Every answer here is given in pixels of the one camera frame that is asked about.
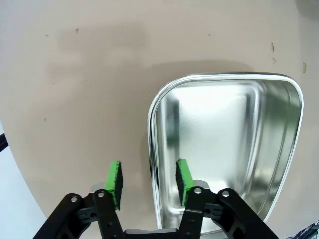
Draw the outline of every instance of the silver bolt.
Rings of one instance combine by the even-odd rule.
[[[75,197],[75,196],[71,198],[71,202],[72,202],[72,203],[75,203],[77,200],[78,200],[78,198]]]
[[[201,194],[201,189],[200,188],[195,188],[194,192],[197,193],[197,194]]]
[[[228,197],[229,196],[229,192],[227,192],[226,190],[224,192],[221,193],[221,195],[223,195],[224,197]]]

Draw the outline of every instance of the scratch mark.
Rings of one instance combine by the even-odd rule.
[[[306,70],[307,70],[307,64],[304,62],[304,63],[303,63],[303,73],[305,73]]]
[[[274,47],[274,43],[271,43],[271,52],[274,53],[275,52],[275,47]]]

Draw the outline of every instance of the metal tray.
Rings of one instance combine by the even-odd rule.
[[[179,227],[180,158],[187,159],[194,179],[215,193],[233,188],[266,220],[284,183],[302,112],[301,90],[284,75],[190,75],[163,87],[148,115],[158,228]],[[202,235],[210,233],[220,234],[220,228],[206,218]]]

